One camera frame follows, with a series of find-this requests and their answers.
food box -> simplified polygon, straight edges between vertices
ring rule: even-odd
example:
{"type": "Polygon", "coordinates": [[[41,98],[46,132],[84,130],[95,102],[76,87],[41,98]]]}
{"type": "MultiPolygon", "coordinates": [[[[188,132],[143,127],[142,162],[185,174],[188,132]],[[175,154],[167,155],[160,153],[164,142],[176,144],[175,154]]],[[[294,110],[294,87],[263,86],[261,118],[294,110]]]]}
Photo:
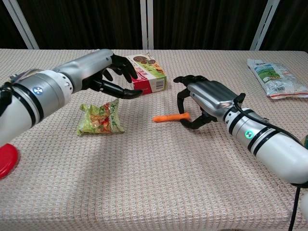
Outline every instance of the food box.
{"type": "Polygon", "coordinates": [[[145,95],[167,88],[165,71],[150,53],[126,57],[132,63],[138,75],[138,79],[132,79],[132,89],[143,90],[143,95],[145,95]]]}

table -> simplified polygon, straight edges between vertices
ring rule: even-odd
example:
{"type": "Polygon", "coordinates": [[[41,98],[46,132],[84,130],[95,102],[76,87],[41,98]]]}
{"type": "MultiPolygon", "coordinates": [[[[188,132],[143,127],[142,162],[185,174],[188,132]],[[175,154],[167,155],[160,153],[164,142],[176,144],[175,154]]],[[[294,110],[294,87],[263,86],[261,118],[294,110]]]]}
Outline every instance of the table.
{"type": "MultiPolygon", "coordinates": [[[[92,51],[0,50],[0,80],[30,68],[51,69],[92,51]]],[[[118,55],[140,50],[114,50],[118,55]]],[[[150,53],[167,73],[167,90],[120,100],[126,132],[76,135],[82,103],[114,98],[92,90],[11,144],[17,168],[0,180],[0,230],[287,229],[295,188],[279,180],[227,132],[222,123],[190,131],[178,122],[153,123],[177,113],[177,76],[203,75],[235,93],[244,106],[298,138],[308,131],[307,100],[270,100],[247,58],[283,63],[308,85],[308,55],[300,51],[178,51],[150,53]]],[[[115,83],[129,87],[123,77],[115,83]]],[[[192,118],[198,106],[185,101],[192,118]]],[[[308,224],[298,209],[295,228],[308,224]]]]}

green indicator light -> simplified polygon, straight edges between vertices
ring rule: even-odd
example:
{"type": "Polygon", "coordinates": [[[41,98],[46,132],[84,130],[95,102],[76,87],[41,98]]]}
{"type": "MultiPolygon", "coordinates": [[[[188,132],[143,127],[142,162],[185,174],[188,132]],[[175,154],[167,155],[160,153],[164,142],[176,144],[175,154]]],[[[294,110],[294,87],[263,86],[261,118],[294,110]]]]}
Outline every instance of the green indicator light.
{"type": "Polygon", "coordinates": [[[245,137],[247,139],[251,139],[251,138],[253,138],[253,136],[254,136],[254,133],[252,131],[248,130],[248,131],[245,132],[245,137]]]}

robotic arm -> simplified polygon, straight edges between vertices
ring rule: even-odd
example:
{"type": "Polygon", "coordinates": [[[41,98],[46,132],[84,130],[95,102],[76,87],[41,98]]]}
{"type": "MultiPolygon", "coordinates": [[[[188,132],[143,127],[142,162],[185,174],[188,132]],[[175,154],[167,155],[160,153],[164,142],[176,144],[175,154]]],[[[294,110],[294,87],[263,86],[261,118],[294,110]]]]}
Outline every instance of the robotic arm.
{"type": "Polygon", "coordinates": [[[123,74],[129,83],[131,78],[137,78],[129,60],[108,49],[23,79],[29,71],[11,77],[11,82],[0,88],[0,147],[65,106],[71,95],[80,90],[90,88],[122,99],[142,94],[142,90],[123,89],[103,80],[103,75],[113,80],[107,68],[123,74]]]}
{"type": "MultiPolygon", "coordinates": [[[[201,109],[197,119],[193,122],[182,119],[181,124],[198,129],[211,121],[225,123],[227,131],[280,179],[298,189],[308,188],[308,150],[289,132],[249,108],[242,109],[245,94],[236,95],[203,76],[177,77],[174,82],[186,86],[178,93],[179,113],[184,113],[183,102],[187,97],[192,97],[201,109]]],[[[308,193],[302,198],[301,208],[308,220],[308,193]]]]}

plastic bag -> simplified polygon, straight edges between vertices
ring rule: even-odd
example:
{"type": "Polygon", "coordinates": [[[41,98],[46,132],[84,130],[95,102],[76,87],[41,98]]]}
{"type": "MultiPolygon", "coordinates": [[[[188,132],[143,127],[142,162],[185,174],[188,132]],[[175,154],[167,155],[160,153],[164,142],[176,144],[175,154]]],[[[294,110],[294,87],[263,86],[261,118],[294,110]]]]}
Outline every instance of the plastic bag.
{"type": "Polygon", "coordinates": [[[77,135],[82,133],[116,133],[124,132],[118,117],[119,99],[108,102],[101,107],[83,103],[80,110],[84,118],[77,128],[77,135]]]}
{"type": "Polygon", "coordinates": [[[276,100],[287,97],[308,97],[307,86],[300,83],[283,64],[247,59],[247,65],[270,98],[276,100]]]}

